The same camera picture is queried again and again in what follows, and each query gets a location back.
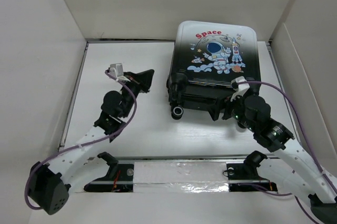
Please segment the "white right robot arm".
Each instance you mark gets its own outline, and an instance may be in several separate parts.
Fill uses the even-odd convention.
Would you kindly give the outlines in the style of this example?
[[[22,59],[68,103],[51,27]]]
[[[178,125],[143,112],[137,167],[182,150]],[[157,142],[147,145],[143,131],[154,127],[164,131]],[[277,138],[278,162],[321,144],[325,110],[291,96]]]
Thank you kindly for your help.
[[[243,172],[249,178],[260,176],[283,185],[306,203],[323,223],[336,223],[336,176],[318,167],[309,154],[283,124],[271,118],[271,107],[258,95],[217,100],[208,109],[217,120],[235,119],[253,133],[259,145],[266,148],[288,167],[279,166],[266,155],[254,151],[244,161]]]

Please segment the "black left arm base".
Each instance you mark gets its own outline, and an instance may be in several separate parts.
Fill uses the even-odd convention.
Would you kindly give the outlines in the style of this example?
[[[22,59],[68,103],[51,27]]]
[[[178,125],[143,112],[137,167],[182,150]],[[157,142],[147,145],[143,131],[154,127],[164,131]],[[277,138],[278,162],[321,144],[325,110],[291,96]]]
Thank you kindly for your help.
[[[107,152],[97,157],[106,162],[108,170],[105,176],[88,183],[84,187],[85,192],[133,192],[134,163],[119,163]]]

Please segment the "black white space suitcase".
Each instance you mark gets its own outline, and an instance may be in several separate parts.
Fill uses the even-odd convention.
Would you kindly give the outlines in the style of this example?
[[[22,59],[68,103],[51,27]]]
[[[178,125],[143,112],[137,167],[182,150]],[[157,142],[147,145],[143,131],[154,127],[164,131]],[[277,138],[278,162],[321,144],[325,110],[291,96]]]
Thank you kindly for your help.
[[[234,93],[232,80],[261,80],[257,34],[242,25],[183,21],[177,30],[166,81],[172,118],[207,111]]]

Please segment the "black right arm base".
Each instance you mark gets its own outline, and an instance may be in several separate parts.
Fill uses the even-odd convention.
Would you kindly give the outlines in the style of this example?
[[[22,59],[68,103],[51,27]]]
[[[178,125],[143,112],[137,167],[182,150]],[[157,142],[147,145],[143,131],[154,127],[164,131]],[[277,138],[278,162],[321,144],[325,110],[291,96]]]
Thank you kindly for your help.
[[[229,192],[278,192],[274,182],[263,179],[254,171],[249,171],[243,163],[227,163],[224,175],[229,182]]]

